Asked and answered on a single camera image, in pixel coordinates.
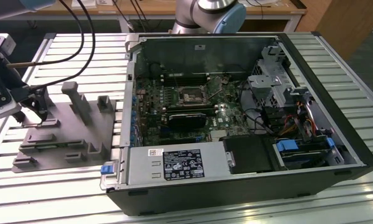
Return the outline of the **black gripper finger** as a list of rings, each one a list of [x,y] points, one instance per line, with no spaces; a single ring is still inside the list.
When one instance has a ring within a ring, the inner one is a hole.
[[[30,109],[36,113],[44,122],[48,118],[48,108],[50,108],[50,94],[47,87],[40,89],[28,88],[28,101]]]
[[[14,114],[16,121],[22,124],[34,124],[34,102],[18,103],[19,111]]]

